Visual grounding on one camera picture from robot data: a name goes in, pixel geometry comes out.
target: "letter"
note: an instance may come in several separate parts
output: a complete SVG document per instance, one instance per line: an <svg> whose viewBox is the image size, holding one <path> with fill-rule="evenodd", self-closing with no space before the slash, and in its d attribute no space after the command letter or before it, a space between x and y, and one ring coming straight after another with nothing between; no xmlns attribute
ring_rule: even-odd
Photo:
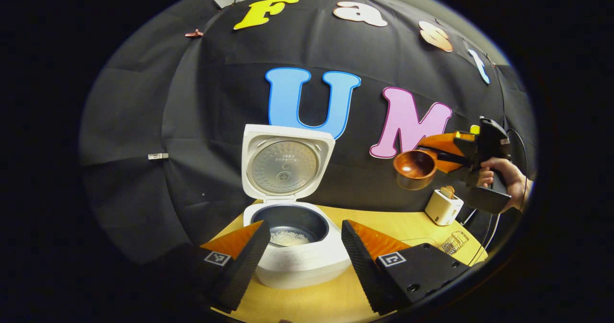
<svg viewBox="0 0 614 323"><path fill-rule="evenodd" d="M428 22L420 21L418 25L420 25L422 29L420 30L420 35L422 35L423 39L428 43L446 52L452 52L452 44L447 40L448 34L446 34L446 32Z"/></svg>
<svg viewBox="0 0 614 323"><path fill-rule="evenodd" d="M338 139L346 128L349 117L349 105L352 90L360 85L360 77L355 74L339 71L329 71L322 80L331 86L329 113L324 124L309 126L298 118L298 107L301 100L301 87L311 79L307 70L282 67L272 69L265 74L271 83L269 97L269 124L303 128L330 133Z"/></svg>
<svg viewBox="0 0 614 323"><path fill-rule="evenodd" d="M333 10L333 14L349 21L364 22L375 26L386 26L388 23L382 19L382 14L367 4L355 3L353 1L340 1L337 3L340 8Z"/></svg>
<svg viewBox="0 0 614 323"><path fill-rule="evenodd" d="M401 140L399 143L402 153L413 150L422 138L443 133L448 119L452 117L452 109L436 102L422 121L418 122L412 93L397 87L387 87L382 95L388 100L388 114L379 142L369 151L373 157L395 157L397 150L394 148L394 141L397 135Z"/></svg>
<svg viewBox="0 0 614 323"><path fill-rule="evenodd" d="M475 64L478 65L478 71L480 71L480 76L482 76L484 82L486 82L486 84L490 84L491 80L490 78L488 78L484 71L484 62L482 61L482 59L478 57L478 54L473 49L469 49L469 54L471 54L473 60L475 60Z"/></svg>
<svg viewBox="0 0 614 323"><path fill-rule="evenodd" d="M262 0L250 4L248 14L245 15L243 21L237 23L233 29L238 30L247 28L248 26L261 25L268 22L265 17L267 12L270 15L276 15L283 10L285 3L296 3L298 0Z"/></svg>

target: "blue letter u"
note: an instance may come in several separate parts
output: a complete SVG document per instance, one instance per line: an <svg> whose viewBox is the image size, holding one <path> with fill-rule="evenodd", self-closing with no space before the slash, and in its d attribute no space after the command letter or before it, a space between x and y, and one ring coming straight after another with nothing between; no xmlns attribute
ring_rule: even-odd
<svg viewBox="0 0 614 323"><path fill-rule="evenodd" d="M329 71L323 74L322 80L331 86L331 99L326 121L320 126L305 125L298 118L301 87L311 78L309 71L281 67L269 70L265 77L271 83L269 97L270 125L328 132L335 139L342 135L349 116L352 90L360 85L359 76L340 71Z"/></svg>

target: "handle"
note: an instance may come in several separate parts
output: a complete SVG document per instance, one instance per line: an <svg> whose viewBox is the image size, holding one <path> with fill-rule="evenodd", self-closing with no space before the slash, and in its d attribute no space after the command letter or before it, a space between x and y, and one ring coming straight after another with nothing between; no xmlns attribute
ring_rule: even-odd
<svg viewBox="0 0 614 323"><path fill-rule="evenodd" d="M493 177L493 184L491 185L490 188L493 191L507 194L507 184L505 183L505 179L503 177L503 174L501 174L501 172L499 172L496 169L493 169L493 172L494 172L495 175Z"/></svg>
<svg viewBox="0 0 614 323"><path fill-rule="evenodd" d="M467 205L478 211L500 214L511 199L507 194L505 179L498 170L493 170L493 184L489 188L472 187L467 195Z"/></svg>

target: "hand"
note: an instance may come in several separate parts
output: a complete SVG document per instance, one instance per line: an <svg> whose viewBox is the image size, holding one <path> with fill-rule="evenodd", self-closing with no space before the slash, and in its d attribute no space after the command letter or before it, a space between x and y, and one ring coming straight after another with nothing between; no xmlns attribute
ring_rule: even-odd
<svg viewBox="0 0 614 323"><path fill-rule="evenodd" d="M480 169L480 176L478 177L478 186L488 187L493 183L494 172L492 169L501 172L507 184L507 194L511 196L511 199L505 205L502 212L507 211L511 207L515 207L520 210L522 205L522 211L526 207L526 200L531 194L531 187L533 181L527 179L522 172L514 164L506 159L500 159L498 157L491 157L487 161L481 163L482 169Z"/></svg>

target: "pink letter m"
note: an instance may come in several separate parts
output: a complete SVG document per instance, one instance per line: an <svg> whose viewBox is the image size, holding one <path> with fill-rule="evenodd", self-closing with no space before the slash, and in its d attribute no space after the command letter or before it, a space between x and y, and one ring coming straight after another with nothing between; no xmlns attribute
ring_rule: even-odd
<svg viewBox="0 0 614 323"><path fill-rule="evenodd" d="M412 93L397 87L387 87L382 95L388 100L388 115L379 142L369 151L373 157L395 157L397 149L394 148L394 141L397 134L401 140L401 152L413 150L423 137L443 133L448 119L452 117L452 109L437 102L419 122Z"/></svg>

